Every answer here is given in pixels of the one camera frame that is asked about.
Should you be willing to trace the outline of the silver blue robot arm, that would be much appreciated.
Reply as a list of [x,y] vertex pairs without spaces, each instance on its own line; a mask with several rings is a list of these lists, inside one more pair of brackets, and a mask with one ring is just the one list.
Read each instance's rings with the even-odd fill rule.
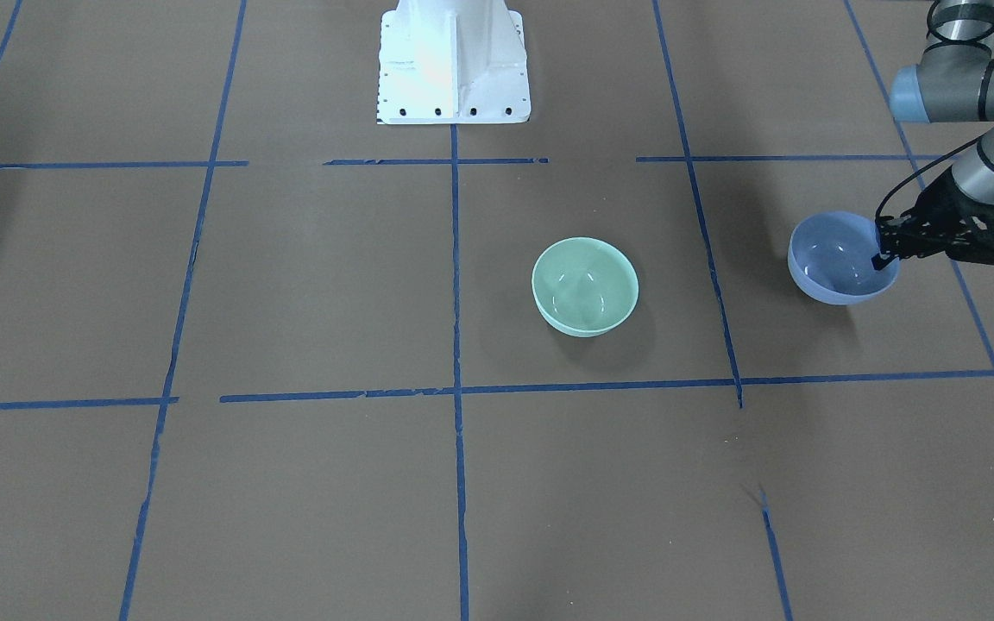
[[986,122],[981,136],[944,154],[946,169],[898,216],[875,215],[877,271],[939,253],[994,265],[994,1],[934,1],[922,59],[896,74],[897,121]]

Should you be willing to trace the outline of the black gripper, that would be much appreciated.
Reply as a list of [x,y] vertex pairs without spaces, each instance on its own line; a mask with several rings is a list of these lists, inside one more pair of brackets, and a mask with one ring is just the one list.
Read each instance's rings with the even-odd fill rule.
[[944,172],[920,193],[911,216],[877,216],[878,251],[870,259],[873,270],[881,272],[897,260],[944,253],[958,232],[958,208],[968,197]]

